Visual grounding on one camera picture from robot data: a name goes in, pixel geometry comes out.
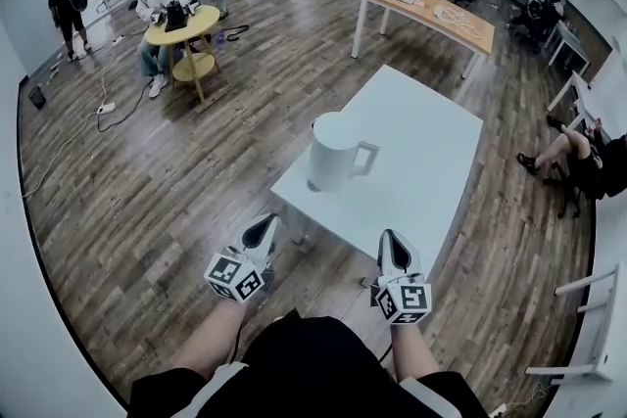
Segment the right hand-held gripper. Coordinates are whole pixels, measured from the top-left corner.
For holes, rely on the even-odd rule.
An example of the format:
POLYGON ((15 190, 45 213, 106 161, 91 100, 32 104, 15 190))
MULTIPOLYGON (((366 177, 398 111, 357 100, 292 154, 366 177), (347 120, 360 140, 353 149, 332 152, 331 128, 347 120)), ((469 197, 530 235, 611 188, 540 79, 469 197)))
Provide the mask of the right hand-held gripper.
POLYGON ((418 249, 400 232, 386 229, 379 239, 377 263, 384 277, 400 277, 370 285, 371 305, 390 325, 419 323, 432 311, 431 285, 422 274, 418 249))

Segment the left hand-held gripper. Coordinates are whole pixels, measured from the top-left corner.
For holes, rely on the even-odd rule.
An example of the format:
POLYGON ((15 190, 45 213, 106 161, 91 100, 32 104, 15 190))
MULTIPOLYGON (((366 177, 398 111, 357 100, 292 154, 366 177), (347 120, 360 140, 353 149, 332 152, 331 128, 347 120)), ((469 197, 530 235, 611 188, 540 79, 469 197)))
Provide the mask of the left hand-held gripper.
POLYGON ((219 296, 245 303, 269 286, 273 272, 269 258, 275 248, 280 217, 261 214, 251 220, 241 235, 243 250, 225 246, 215 253, 204 272, 204 279, 219 296))

